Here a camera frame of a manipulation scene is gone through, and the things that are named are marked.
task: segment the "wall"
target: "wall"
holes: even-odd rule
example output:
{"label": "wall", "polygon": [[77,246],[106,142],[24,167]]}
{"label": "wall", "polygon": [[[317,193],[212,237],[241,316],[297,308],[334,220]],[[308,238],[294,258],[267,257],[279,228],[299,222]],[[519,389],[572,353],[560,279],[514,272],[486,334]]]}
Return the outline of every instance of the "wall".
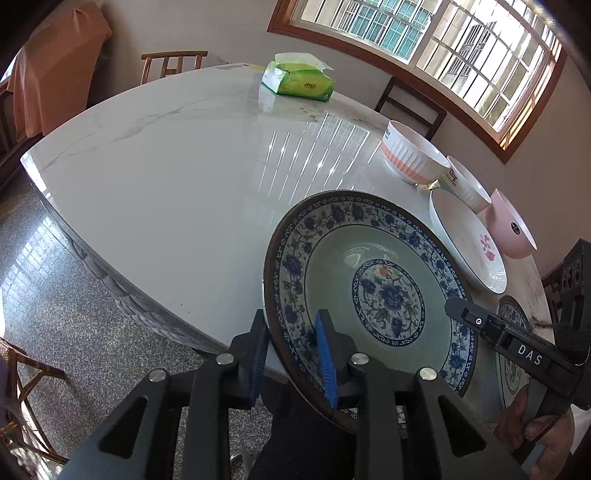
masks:
{"label": "wall", "polygon": [[[204,66],[244,61],[266,65],[277,52],[308,51],[334,68],[336,89],[373,108],[389,76],[357,59],[295,38],[267,33],[275,0],[104,0],[113,30],[111,59],[99,71],[94,99],[139,83],[140,55],[209,50]],[[507,165],[448,115],[434,143],[465,163],[489,192],[499,187],[521,212],[538,244],[541,275],[579,237],[591,239],[591,92],[569,60],[544,112]]]}

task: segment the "orange striped bowl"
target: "orange striped bowl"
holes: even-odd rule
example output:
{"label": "orange striped bowl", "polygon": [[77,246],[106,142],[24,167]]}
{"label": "orange striped bowl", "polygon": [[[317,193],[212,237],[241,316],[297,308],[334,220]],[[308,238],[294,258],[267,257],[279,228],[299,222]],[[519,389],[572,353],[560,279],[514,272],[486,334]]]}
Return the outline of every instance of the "orange striped bowl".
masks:
{"label": "orange striped bowl", "polygon": [[426,185],[451,167],[430,141],[400,122],[388,124],[381,148],[391,170],[408,183]]}

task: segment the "hand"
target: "hand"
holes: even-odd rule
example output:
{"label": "hand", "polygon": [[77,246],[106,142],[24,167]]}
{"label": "hand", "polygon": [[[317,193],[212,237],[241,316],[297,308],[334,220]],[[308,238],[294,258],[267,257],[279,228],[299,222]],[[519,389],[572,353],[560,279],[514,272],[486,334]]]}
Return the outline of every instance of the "hand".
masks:
{"label": "hand", "polygon": [[[522,417],[527,406],[527,385],[519,390],[513,403],[503,412],[501,421],[494,434],[510,451],[521,446],[524,439],[535,439],[553,420],[546,415],[523,425]],[[544,453],[527,472],[531,480],[553,480],[564,468],[574,438],[573,412],[569,408],[566,414],[546,433],[538,443],[546,445]]]}

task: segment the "table top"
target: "table top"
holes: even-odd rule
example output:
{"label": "table top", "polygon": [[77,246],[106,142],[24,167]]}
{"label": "table top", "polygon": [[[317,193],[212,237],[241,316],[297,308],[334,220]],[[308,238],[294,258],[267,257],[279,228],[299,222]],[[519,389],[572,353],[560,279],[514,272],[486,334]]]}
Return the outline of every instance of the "table top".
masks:
{"label": "table top", "polygon": [[[261,76],[233,64],[136,87],[65,123],[22,160],[95,253],[225,345],[262,308],[269,239],[305,197],[368,192],[431,228],[428,196],[396,177],[379,149],[385,117],[338,93],[329,103],[277,96]],[[505,266],[506,294],[550,322],[533,259]],[[472,294],[496,311],[501,296]],[[272,348],[267,365],[283,371]],[[480,342],[465,398],[485,421],[500,412],[497,390],[493,352]]]}

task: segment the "green tissue package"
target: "green tissue package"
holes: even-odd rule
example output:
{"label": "green tissue package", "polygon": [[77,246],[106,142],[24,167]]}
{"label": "green tissue package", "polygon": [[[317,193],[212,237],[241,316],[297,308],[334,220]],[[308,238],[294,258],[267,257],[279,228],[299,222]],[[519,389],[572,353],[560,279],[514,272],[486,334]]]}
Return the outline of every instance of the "green tissue package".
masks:
{"label": "green tissue package", "polygon": [[310,53],[278,53],[262,76],[262,82],[279,95],[328,102],[335,81],[323,73],[332,70]]}

